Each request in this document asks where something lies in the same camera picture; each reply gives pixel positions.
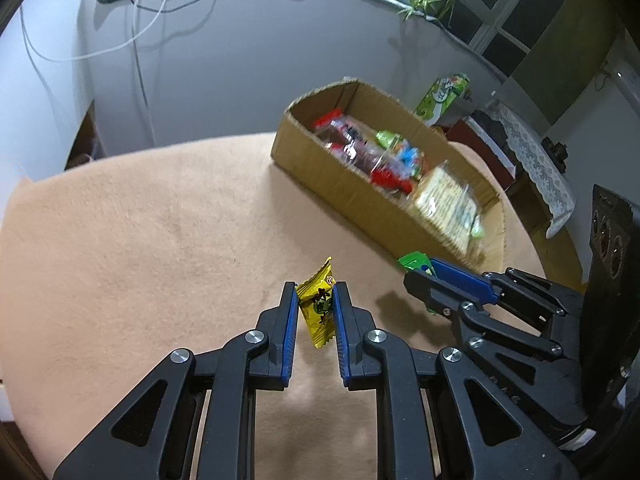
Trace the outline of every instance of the black device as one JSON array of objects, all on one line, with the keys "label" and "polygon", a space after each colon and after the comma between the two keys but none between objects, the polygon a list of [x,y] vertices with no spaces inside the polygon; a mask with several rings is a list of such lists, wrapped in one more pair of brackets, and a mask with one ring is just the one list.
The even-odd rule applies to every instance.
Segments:
[{"label": "black device", "polygon": [[[456,347],[437,354],[377,328],[351,304],[347,285],[335,284],[344,386],[376,391],[379,480],[436,478],[433,447],[440,480],[638,476],[640,209],[596,186],[593,218],[584,297],[517,269],[478,276],[435,260],[437,276],[408,272],[407,291],[452,322]],[[539,334],[491,318],[486,303]],[[219,350],[169,354],[65,458],[54,480],[188,478],[207,390],[198,480],[253,480],[255,391],[288,385],[297,312],[289,282],[256,330]]]}]

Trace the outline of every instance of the triangular cutout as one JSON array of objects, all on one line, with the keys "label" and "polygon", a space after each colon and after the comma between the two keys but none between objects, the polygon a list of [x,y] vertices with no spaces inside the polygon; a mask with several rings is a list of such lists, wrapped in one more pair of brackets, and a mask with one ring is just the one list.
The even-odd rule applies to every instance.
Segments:
[{"label": "triangular cutout", "polygon": [[151,436],[156,415],[164,397],[166,381],[157,381],[140,397],[111,429],[111,436],[129,442],[134,446],[145,447]]},{"label": "triangular cutout", "polygon": [[520,426],[489,396],[480,384],[472,379],[467,379],[465,388],[485,444],[497,446],[522,434]]},{"label": "triangular cutout", "polygon": [[533,386],[536,380],[536,369],[533,366],[504,354],[496,354],[495,356],[498,358],[498,361],[509,367],[509,370],[514,372],[519,378]]}]

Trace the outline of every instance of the white wall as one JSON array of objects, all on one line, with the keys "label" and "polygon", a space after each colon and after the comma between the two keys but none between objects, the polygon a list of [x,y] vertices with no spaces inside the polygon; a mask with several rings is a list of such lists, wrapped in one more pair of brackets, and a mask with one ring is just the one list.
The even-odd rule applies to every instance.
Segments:
[{"label": "white wall", "polygon": [[[175,7],[189,0],[169,0]],[[160,0],[144,0],[157,7]],[[91,48],[129,37],[132,5],[85,0]],[[141,26],[152,14],[142,12]],[[370,0],[204,0],[163,15],[140,40],[158,144],[275,130],[313,88],[357,76],[415,107],[438,76],[467,72],[478,102],[498,81],[424,20]],[[90,62],[105,150],[152,145],[132,48]]]},{"label": "white wall", "polygon": [[[24,1],[28,33],[43,54],[77,53],[80,3]],[[0,219],[23,174],[39,180],[64,169],[91,99],[86,66],[30,59],[16,12],[0,36]]]},{"label": "white wall", "polygon": [[547,135],[567,146],[566,177],[577,200],[567,228],[587,280],[593,184],[640,203],[640,118],[612,82],[596,92],[592,81]]}]

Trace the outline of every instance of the printed logo on yellow wrapper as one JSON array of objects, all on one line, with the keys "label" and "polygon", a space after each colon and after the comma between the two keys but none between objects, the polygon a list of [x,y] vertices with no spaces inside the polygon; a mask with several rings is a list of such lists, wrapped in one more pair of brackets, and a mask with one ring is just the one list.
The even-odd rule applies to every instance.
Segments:
[{"label": "printed logo on yellow wrapper", "polygon": [[316,348],[322,348],[335,335],[334,283],[329,256],[318,272],[296,288],[300,310]]}]

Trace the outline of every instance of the metal screw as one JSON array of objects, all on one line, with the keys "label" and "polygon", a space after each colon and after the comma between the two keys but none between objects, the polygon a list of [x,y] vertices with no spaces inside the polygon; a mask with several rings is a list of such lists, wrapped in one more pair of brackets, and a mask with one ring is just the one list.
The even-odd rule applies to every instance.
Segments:
[{"label": "metal screw", "polygon": [[442,357],[451,363],[457,363],[462,359],[462,352],[457,348],[449,346],[442,351]]},{"label": "metal screw", "polygon": [[382,343],[386,339],[384,330],[373,329],[367,333],[367,339],[373,343]]},{"label": "metal screw", "polygon": [[484,339],[481,337],[472,337],[468,342],[471,348],[480,348],[482,343],[484,343]]},{"label": "metal screw", "polygon": [[244,334],[244,339],[248,343],[259,343],[264,339],[264,334],[260,332],[260,330],[249,330],[249,332]]},{"label": "metal screw", "polygon": [[189,351],[186,348],[178,348],[171,352],[171,361],[174,363],[183,363],[189,358]]}]

